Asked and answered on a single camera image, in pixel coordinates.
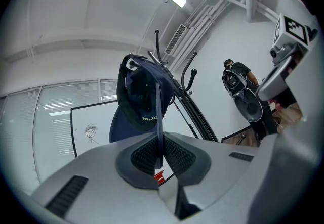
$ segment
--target baseball cap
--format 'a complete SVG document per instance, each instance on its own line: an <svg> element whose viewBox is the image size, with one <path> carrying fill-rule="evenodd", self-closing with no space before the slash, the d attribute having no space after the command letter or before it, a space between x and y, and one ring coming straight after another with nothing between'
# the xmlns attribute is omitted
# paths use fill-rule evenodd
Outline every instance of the baseball cap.
<svg viewBox="0 0 324 224"><path fill-rule="evenodd" d="M127 67L129 60L139 66ZM110 142L156 131L156 84L159 85L161 110L164 116L174 93L170 77L161 65L146 57L129 54L124 57L118 75L118 109L111 123Z"/></svg>

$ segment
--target black t-shirt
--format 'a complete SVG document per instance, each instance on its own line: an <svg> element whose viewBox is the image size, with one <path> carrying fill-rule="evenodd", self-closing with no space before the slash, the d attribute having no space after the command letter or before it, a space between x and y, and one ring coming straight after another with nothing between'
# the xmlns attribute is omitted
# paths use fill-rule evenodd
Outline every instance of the black t-shirt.
<svg viewBox="0 0 324 224"><path fill-rule="evenodd" d="M232 68L230 66L227 66L226 69L230 70L235 70L236 72L240 73L243 75L243 77L247 78L247 74L251 71L246 65L244 65L241 62L234 62L232 64ZM258 87L254 85L251 81L247 79L247 88L251 89L252 92L256 92Z"/></svg>

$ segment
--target whiteboard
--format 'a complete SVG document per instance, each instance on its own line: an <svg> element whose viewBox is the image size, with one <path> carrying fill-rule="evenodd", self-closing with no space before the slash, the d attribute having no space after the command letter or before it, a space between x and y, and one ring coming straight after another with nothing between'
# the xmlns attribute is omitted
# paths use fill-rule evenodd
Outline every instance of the whiteboard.
<svg viewBox="0 0 324 224"><path fill-rule="evenodd" d="M117 108L118 102L111 101L71 109L71 130L75 156L79 156L89 149L109 144L110 126ZM194 137L174 104L168 107L163 118L163 131ZM163 167L155 170L155 175L159 184L173 175L165 159Z"/></svg>

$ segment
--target smiley face drawing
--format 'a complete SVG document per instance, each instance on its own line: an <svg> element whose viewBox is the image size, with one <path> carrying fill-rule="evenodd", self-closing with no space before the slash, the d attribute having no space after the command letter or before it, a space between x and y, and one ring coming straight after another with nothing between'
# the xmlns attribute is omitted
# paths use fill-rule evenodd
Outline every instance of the smiley face drawing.
<svg viewBox="0 0 324 224"><path fill-rule="evenodd" d="M90 138L88 143L91 142L91 148L92 148L92 141L94 141L95 143L97 143L99 145L98 142L96 142L93 137L96 135L96 130L98 128L96 126L91 125L87 125L87 128L85 129L85 133L87 134L87 137Z"/></svg>

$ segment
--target person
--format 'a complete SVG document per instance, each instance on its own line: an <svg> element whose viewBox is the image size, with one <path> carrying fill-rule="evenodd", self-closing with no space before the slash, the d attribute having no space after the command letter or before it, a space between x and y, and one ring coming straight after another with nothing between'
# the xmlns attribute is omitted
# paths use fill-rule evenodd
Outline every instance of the person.
<svg viewBox="0 0 324 224"><path fill-rule="evenodd" d="M253 93L258 89L259 83L251 72L251 70L241 62L233 62L232 60L226 60L224 62L224 67L227 70L234 70L243 75L247 79L247 88L250 89ZM262 140L267 132L269 134L278 133L277 124L275 123L270 105L267 101L260 101L261 106L263 108L263 114L260 120L257 122L249 122L250 126L254 130L254 132L258 135L259 140Z"/></svg>

